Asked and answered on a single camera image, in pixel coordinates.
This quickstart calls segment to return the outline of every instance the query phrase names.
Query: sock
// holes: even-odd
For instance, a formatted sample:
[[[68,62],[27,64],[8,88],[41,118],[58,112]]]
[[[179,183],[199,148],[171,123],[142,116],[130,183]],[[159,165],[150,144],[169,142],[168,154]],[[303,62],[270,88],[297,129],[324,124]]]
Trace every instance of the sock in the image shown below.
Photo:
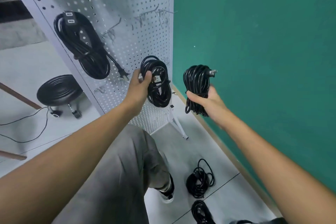
[[[169,191],[170,189],[171,189],[171,180],[170,180],[170,176],[169,176],[169,183],[167,184],[166,187],[164,187],[163,189],[160,189],[160,191],[165,193],[165,192]]]

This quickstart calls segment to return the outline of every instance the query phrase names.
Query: round black seat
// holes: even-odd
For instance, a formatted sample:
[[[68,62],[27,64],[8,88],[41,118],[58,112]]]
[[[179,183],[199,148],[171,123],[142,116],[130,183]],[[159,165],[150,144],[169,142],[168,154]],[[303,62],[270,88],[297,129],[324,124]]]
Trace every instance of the round black seat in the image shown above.
[[[37,91],[37,99],[46,106],[67,105],[82,94],[83,90],[72,74],[54,77]]]

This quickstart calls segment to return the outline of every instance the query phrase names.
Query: white perforated metal panel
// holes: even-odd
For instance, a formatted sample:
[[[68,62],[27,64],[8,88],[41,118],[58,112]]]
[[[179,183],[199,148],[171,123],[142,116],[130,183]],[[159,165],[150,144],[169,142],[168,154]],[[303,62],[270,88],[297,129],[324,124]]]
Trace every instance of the white perforated metal panel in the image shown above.
[[[172,78],[173,14],[167,11],[173,12],[173,0],[22,1],[101,114],[122,102],[128,83],[119,78],[112,62],[111,74],[104,80],[90,78],[82,70],[53,29],[54,18],[63,11],[72,10],[84,14],[101,36],[107,52],[131,75],[134,69],[140,68],[144,57],[155,55],[165,62],[169,77]],[[103,35],[112,26],[115,26],[112,33]],[[169,107],[157,108],[146,101],[141,114],[131,123],[151,133],[168,121],[168,113]]]

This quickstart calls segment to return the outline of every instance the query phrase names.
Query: wooden leg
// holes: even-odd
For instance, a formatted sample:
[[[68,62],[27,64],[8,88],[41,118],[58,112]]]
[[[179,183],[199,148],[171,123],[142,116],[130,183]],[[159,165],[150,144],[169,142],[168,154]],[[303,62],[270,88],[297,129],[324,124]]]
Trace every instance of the wooden leg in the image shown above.
[[[18,159],[18,160],[25,160],[27,158],[27,156],[14,154],[14,153],[10,153],[7,151],[0,151],[0,156],[6,157],[6,158]]]
[[[8,94],[11,94],[13,97],[19,99],[23,103],[26,103],[27,105],[30,105],[31,107],[35,108],[36,110],[41,109],[38,104],[34,103],[33,101],[30,101],[29,99],[25,98],[23,95],[17,93],[16,91],[12,90],[10,87],[7,87],[5,84],[0,82],[0,89],[7,92]]]

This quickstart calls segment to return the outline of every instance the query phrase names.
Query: power cord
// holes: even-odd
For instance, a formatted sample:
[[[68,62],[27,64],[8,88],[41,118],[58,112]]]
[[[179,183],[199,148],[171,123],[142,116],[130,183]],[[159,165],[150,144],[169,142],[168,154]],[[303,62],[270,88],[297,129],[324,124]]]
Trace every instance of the power cord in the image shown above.
[[[17,121],[19,121],[19,120],[22,120],[22,119],[24,119],[24,118],[28,118],[28,117],[34,116],[35,114],[37,114],[39,111],[41,111],[41,110],[44,109],[44,108],[47,108],[47,107],[43,107],[43,108],[41,108],[40,110],[38,110],[38,111],[37,111],[36,113],[34,113],[33,115],[29,115],[29,116],[23,117],[23,118],[21,118],[21,119],[12,121],[12,122],[10,122],[10,123],[7,123],[7,124],[0,124],[0,125],[1,125],[1,126],[4,126],[4,125],[12,124],[12,123],[17,122]],[[3,134],[0,134],[0,136],[7,137],[8,139],[10,139],[10,140],[12,140],[12,141],[14,141],[14,142],[17,142],[17,143],[27,143],[27,142],[34,141],[35,139],[39,138],[39,137],[42,135],[42,133],[44,132],[45,128],[47,127],[47,124],[48,124],[48,112],[49,112],[49,110],[47,110],[47,119],[46,119],[46,121],[45,121],[45,126],[44,126],[42,132],[41,132],[37,137],[35,137],[34,139],[29,140],[29,141],[25,141],[25,142],[20,142],[20,141],[16,141],[16,140],[14,140],[13,138],[11,138],[11,137],[9,137],[9,136],[5,136],[5,135],[3,135]]]
[[[140,66],[140,73],[145,78],[146,72],[151,71],[153,79],[148,86],[147,98],[156,107],[166,107],[171,99],[170,81],[166,64],[155,56],[145,57]],[[155,82],[154,76],[159,76],[160,81]]]
[[[204,169],[200,167],[200,162],[202,160],[208,165],[210,173],[206,173]],[[201,158],[198,161],[197,167],[194,169],[193,173],[189,175],[185,185],[188,192],[194,198],[204,197],[204,194],[208,190],[208,188],[215,185],[215,176],[213,175],[212,169],[209,166],[208,162],[204,158]]]
[[[216,224],[207,205],[202,200],[196,200],[192,204],[191,213],[197,224]]]
[[[183,74],[183,82],[187,91],[199,95],[202,98],[208,98],[208,91],[210,86],[210,77],[215,77],[216,70],[211,70],[208,66],[198,65],[191,66]],[[185,113],[194,111],[196,114],[201,114],[208,117],[204,107],[187,98]]]
[[[128,73],[107,53],[90,21],[81,13],[65,11],[56,16],[54,28],[63,44],[71,51],[82,66],[84,72],[97,80],[105,79],[111,71],[107,57],[115,64],[120,77],[128,81]]]

